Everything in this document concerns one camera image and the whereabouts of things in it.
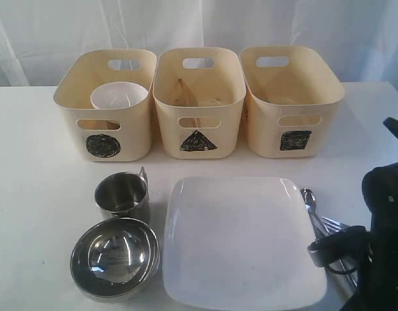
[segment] storage bin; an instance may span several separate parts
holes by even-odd
[[[200,66],[192,66],[197,61]],[[238,56],[219,47],[163,53],[154,78],[163,146],[178,159],[212,159],[236,146],[246,94]]]
[[[130,69],[117,70],[117,60]],[[65,122],[80,153],[92,161],[134,161],[151,147],[151,85],[156,55],[139,49],[98,50],[82,55],[55,91]],[[148,90],[144,101],[121,109],[94,109],[90,96],[109,82],[137,83]]]
[[[345,93],[329,66],[300,46],[251,47],[240,61],[250,148],[263,157],[313,156]]]

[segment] white table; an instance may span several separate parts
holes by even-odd
[[[265,159],[248,150],[241,134],[225,159],[173,159],[156,138],[151,152],[132,163],[84,161],[52,100],[55,87],[0,87],[0,310],[194,310],[166,295],[161,273],[123,305],[93,302],[74,285],[71,250],[101,221],[93,191],[122,170],[145,166],[160,242],[172,186],[188,175],[283,176],[312,188],[323,215],[369,227],[360,185],[375,166],[398,161],[398,140],[382,125],[387,116],[398,118],[398,93],[386,82],[344,87],[345,102],[315,157]],[[304,310],[338,310],[343,299],[329,280],[323,300]]]

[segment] stainless steel cup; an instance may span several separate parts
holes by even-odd
[[[95,189],[95,202],[104,219],[130,217],[150,221],[148,183],[145,168],[139,174],[120,172],[108,176]]]

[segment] white backdrop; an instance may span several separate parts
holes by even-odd
[[[398,0],[0,0],[0,86],[57,85],[94,49],[298,44],[398,89]]]

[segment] black triangle symbol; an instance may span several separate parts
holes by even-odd
[[[204,134],[194,131],[182,144],[181,151],[208,151],[215,150],[216,147]]]

